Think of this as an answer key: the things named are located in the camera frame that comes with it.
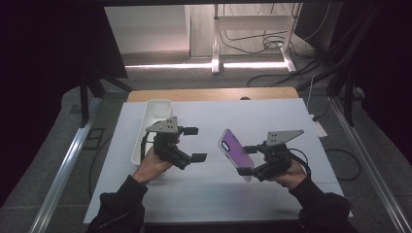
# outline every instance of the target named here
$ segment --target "white wall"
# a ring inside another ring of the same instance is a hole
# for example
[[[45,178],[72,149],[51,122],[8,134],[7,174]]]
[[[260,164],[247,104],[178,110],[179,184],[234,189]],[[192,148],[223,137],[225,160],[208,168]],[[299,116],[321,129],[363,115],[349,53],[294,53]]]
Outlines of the white wall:
[[[189,50],[185,6],[106,7],[120,53]]]

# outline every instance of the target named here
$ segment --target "person's right hand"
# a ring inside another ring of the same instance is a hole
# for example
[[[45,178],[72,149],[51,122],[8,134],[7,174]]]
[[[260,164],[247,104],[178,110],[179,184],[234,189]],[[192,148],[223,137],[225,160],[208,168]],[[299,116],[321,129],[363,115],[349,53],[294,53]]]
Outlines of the person's right hand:
[[[288,189],[294,189],[306,178],[306,173],[303,171],[302,166],[292,159],[292,166],[285,173],[282,173],[276,177],[268,179],[270,182],[279,183]]]

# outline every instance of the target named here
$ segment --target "person's hand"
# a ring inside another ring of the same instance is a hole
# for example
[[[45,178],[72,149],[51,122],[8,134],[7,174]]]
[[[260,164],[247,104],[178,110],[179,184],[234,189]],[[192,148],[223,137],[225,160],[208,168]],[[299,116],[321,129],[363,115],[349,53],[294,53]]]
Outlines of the person's hand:
[[[268,179],[270,182],[279,183],[288,189],[294,189],[306,178],[306,173],[303,171],[302,166],[292,159],[292,166],[283,174]]]
[[[151,147],[132,177],[138,183],[148,184],[172,166],[171,163],[160,160]]]

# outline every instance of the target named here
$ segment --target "aluminum rail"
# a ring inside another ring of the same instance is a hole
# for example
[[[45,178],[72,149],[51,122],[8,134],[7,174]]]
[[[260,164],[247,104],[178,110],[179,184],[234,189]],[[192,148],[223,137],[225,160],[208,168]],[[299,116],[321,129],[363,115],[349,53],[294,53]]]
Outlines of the aluminum rail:
[[[51,188],[46,195],[45,201],[43,202],[39,212],[37,213],[37,216],[33,221],[33,224],[29,230],[30,233],[46,231],[51,221],[52,214],[54,213],[64,187],[69,180],[73,167],[76,164],[76,160],[82,150],[82,146],[86,140],[88,131],[90,130],[91,125],[94,122],[100,102],[101,99],[99,98],[93,98],[93,100],[91,101],[89,107],[90,117],[88,118],[86,126],[84,128],[79,128],[78,132],[76,133],[76,136],[73,139],[73,142],[70,145],[70,148],[60,165],[60,169],[58,170],[54,181],[51,184]]]
[[[343,116],[343,110],[340,104],[334,100],[332,101],[332,108],[339,118],[341,125],[343,126],[345,133],[348,135],[349,140],[357,152],[359,161],[366,171],[366,174],[370,178],[373,186],[379,197],[381,198],[384,207],[386,208],[397,232],[399,233],[410,233],[412,232],[410,224],[408,223],[403,210],[399,206],[398,202],[391,189],[387,186],[384,178],[379,173],[375,163],[373,162],[370,154],[368,153],[366,147],[363,145],[360,136],[354,127],[351,127]]]

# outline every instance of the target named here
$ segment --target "smartphone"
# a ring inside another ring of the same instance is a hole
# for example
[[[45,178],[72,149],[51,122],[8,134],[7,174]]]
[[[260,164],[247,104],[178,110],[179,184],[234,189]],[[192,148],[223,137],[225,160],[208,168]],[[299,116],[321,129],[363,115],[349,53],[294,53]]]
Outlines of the smartphone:
[[[243,146],[239,143],[236,136],[230,131],[225,129],[218,142],[219,149],[226,155],[235,168],[250,167],[255,168],[255,163],[252,158],[246,153]],[[252,176],[242,176],[246,182],[252,180]]]

